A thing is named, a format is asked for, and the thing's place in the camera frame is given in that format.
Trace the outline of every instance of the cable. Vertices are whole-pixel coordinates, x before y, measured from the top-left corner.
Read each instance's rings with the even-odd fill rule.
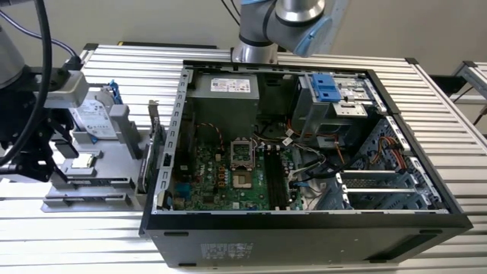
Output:
[[[216,133],[218,134],[218,138],[220,138],[220,148],[221,148],[221,151],[224,151],[225,148],[222,146],[222,136],[221,136],[221,132],[220,132],[218,128],[214,127],[213,124],[209,124],[209,123],[201,123],[201,124],[196,125],[196,127],[200,127],[200,126],[208,126],[214,129]]]
[[[229,13],[230,17],[233,18],[234,23],[236,23],[237,25],[240,25],[238,20],[236,20],[236,18],[234,18],[233,13],[230,13],[230,10],[229,10],[229,8],[228,8],[228,6],[226,6],[225,1],[222,1],[222,0],[220,0],[220,1],[221,1],[221,4],[225,6],[225,9],[226,9],[226,11],[228,11],[228,13]]]
[[[38,117],[41,117],[41,112],[44,110],[46,94],[49,92],[49,82],[50,82],[50,72],[52,72],[52,45],[50,45],[49,20],[46,19],[44,0],[34,0],[34,4],[36,4],[41,42],[42,42],[42,78],[40,83],[37,100],[30,113],[29,120],[25,124],[22,133],[20,133],[20,137],[14,142],[10,150],[6,152],[5,156],[0,158],[0,166],[5,165],[24,148],[25,143],[28,142],[29,137],[33,131],[36,130]]]
[[[367,155],[360,155],[356,154],[355,157],[349,160],[349,162],[347,162],[345,164],[341,164],[335,170],[329,171],[329,172],[324,172],[320,174],[312,174],[308,171],[305,171],[305,174],[309,176],[308,179],[305,180],[300,180],[301,182],[305,182],[311,179],[328,179],[335,177],[336,173],[339,173],[341,170],[347,169],[351,167],[352,164],[355,164],[355,162],[360,159],[365,159],[368,158]],[[313,164],[316,162],[316,160],[311,161],[309,163],[307,163],[304,166],[307,166],[308,164]]]
[[[0,16],[2,17],[2,19],[5,19],[5,21],[17,29],[20,30],[24,34],[26,34],[28,36],[33,37],[33,38],[37,38],[37,39],[41,39],[41,36],[29,31],[28,29],[25,29],[4,12],[2,10],[0,10]],[[58,46],[61,49],[64,49],[69,55],[72,57],[77,57],[77,54],[74,52],[74,50],[66,45],[64,44],[61,41],[56,40],[56,39],[52,39],[50,42]]]
[[[479,116],[477,116],[477,118],[475,119],[475,121],[473,121],[473,124],[472,125],[477,125],[477,123],[480,122],[480,119],[481,119],[481,117],[483,117],[483,115],[480,114]]]
[[[229,0],[230,1],[230,4],[233,5],[233,9],[234,9],[234,12],[236,12],[236,14],[238,15],[238,17],[240,17],[240,13],[238,13],[238,10],[237,10],[237,8],[236,8],[236,6],[234,6],[234,2],[233,2],[233,0]]]
[[[264,140],[264,141],[273,142],[273,143],[280,143],[285,139],[284,137],[281,137],[281,138],[271,138],[271,137],[267,137],[267,136],[258,134],[256,131],[253,132],[253,136],[258,140]]]
[[[472,90],[472,88],[473,87],[469,87],[460,95],[459,95],[459,97],[456,97],[456,99],[453,100],[453,103],[459,100],[459,98],[461,98],[461,96],[464,95],[464,94],[467,94],[467,92],[469,91],[469,90]]]
[[[301,132],[300,131],[296,131],[292,129],[292,126],[291,126],[291,119],[288,119],[288,124],[287,124],[287,127],[289,130],[292,130],[293,134],[296,134],[297,136],[301,136]],[[323,137],[337,137],[336,134],[316,134],[316,136],[323,136]]]
[[[309,183],[305,183],[305,182],[296,182],[296,183],[293,183],[293,185],[295,186],[297,186],[297,187],[307,187],[308,189],[311,189],[312,191],[315,191],[315,192],[317,192],[317,193],[321,193],[321,191],[320,190],[317,190],[317,189],[315,189],[311,185],[309,185]]]
[[[309,210],[309,205],[312,204],[312,202],[321,197],[324,194],[324,192],[321,192],[316,197],[312,198],[312,200],[308,202],[308,204],[305,205],[305,210]]]
[[[343,155],[341,155],[340,147],[337,146],[337,144],[339,144],[339,141],[337,141],[337,135],[335,135],[335,146],[336,146],[336,152],[337,152],[337,156],[340,156],[341,163],[344,164],[344,159],[343,159]]]
[[[392,137],[385,137],[385,138],[392,142],[392,144],[397,144],[397,141],[395,140],[395,138],[392,138]],[[393,154],[393,157],[396,158],[397,165],[399,165],[400,169],[407,168],[407,164],[405,164],[405,161],[401,157],[401,154],[399,153],[399,150],[393,149],[392,154]]]

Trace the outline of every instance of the white label sticker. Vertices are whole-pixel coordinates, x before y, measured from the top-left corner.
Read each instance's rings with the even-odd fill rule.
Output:
[[[285,135],[288,137],[291,137],[293,133],[295,133],[295,131],[292,129],[288,129],[287,132],[285,132]]]
[[[284,141],[283,141],[283,144],[284,144],[285,146],[288,146],[288,145],[289,145],[289,143],[292,143],[292,139],[291,139],[289,137],[287,137],[287,138],[284,139]]]
[[[348,90],[347,88],[341,89],[341,95],[343,96],[353,96],[353,92],[351,90]]]
[[[96,138],[114,138],[116,133],[108,117],[105,106],[97,100],[84,100],[76,108],[84,130]]]
[[[250,93],[250,80],[213,78],[210,91]]]
[[[249,259],[253,243],[209,243],[201,244],[201,258],[205,260]]]

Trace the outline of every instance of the wall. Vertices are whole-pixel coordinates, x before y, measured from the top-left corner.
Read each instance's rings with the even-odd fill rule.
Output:
[[[237,25],[218,0],[45,0],[45,3],[52,36],[77,51],[86,42],[197,43],[221,49],[237,42]],[[349,0],[331,53],[415,57],[429,73],[448,74],[461,60],[487,58],[485,10],[485,0]],[[4,11],[21,25],[38,29],[33,3]],[[29,64],[38,65],[40,42],[12,30],[2,20],[0,23]],[[65,54],[54,51],[54,61],[60,64]]]
[[[332,54],[415,57],[428,73],[487,61],[485,0],[351,0]]]
[[[188,43],[229,48],[238,41],[238,27],[218,0],[45,0],[52,37],[77,52],[90,43],[118,41]],[[29,30],[38,31],[33,3],[2,9]],[[41,44],[0,24],[29,65],[41,64]],[[66,54],[54,47],[54,64]]]

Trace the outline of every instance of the aluminum extrusion table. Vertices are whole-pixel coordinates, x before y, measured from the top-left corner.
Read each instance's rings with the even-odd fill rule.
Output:
[[[100,45],[82,52],[82,59],[88,82],[116,80],[130,120],[148,128],[149,99],[158,101],[162,124],[169,122],[182,60],[228,61],[229,51]],[[403,58],[303,59],[287,53],[280,53],[279,63],[376,71],[473,229],[399,265],[168,269],[152,242],[137,236],[141,212],[42,213],[41,198],[50,184],[1,180],[0,266],[12,266],[1,273],[487,273],[487,141],[421,67]]]

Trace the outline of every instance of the gray robot arm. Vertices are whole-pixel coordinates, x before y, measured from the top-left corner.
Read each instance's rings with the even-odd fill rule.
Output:
[[[32,0],[0,0],[0,7],[6,7],[14,4],[25,3]]]
[[[324,9],[325,0],[241,0],[240,43],[232,61],[275,63],[277,45],[309,57],[332,25]]]

